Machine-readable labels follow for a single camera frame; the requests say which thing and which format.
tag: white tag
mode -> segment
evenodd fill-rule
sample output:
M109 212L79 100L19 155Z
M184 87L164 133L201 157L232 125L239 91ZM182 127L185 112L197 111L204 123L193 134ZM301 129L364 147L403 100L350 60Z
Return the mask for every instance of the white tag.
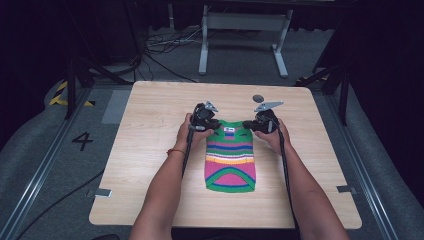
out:
M224 132L234 132L235 128L224 127Z

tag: person's right arm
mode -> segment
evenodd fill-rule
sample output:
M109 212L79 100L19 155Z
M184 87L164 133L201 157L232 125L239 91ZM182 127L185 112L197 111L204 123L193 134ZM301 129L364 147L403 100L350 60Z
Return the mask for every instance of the person's right arm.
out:
M293 211L299 223L302 239L349 239L327 195L291 145L286 126L281 119L278 120L284 136ZM255 135L267 141L281 156L277 131L270 134L255 132Z

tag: person's left arm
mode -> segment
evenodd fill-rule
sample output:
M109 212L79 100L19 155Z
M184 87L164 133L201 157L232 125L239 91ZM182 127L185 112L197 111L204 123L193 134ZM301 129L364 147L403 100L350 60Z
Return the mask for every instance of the person's left arm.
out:
M191 114L181 125L177 141L153 177L143 207L133 225L130 239L172 239L171 229L181 196L182 167L187 148L188 126ZM208 137L213 130L195 132L191 149Z

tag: hand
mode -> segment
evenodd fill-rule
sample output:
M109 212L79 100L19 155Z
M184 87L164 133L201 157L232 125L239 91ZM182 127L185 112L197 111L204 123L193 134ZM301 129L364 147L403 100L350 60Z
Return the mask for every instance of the hand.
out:
M283 120L281 120L280 118L278 119L278 122L280 123L280 129L281 132L283 133L283 137L284 137L284 146L290 146L290 135L289 132L287 130L286 125L283 123ZM272 150L274 150L274 152L276 152L277 154L279 154L281 156L281 147L280 147L280 136L278 135L278 131L274 131L272 133L263 133L261 131L256 131L254 132L255 135L268 142L269 146L272 148Z
M178 130L177 141L174 146L175 149L180 149L184 152L187 148L188 126L190 125L191 115L191 113L186 114L185 120L183 124L181 124L180 129ZM208 129L204 132L194 132L193 142L191 143L191 149L195 149L198 146L200 140L209 137L213 134L213 132L214 131L212 129Z

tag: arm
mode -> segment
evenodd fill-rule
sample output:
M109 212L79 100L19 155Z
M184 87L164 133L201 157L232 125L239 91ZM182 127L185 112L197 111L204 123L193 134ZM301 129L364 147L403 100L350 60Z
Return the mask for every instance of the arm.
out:
M349 239L327 195L291 145L286 126L281 119L279 122L284 136L293 211L302 239ZM270 134L255 132L255 135L267 141L271 148L281 155L277 131Z
M153 177L146 193L143 207L131 230L130 239L172 239L171 228L181 195L181 171L187 147L188 126L191 114L187 114L181 125L177 141L165 162ZM196 148L202 138L213 133L195 132L191 149Z

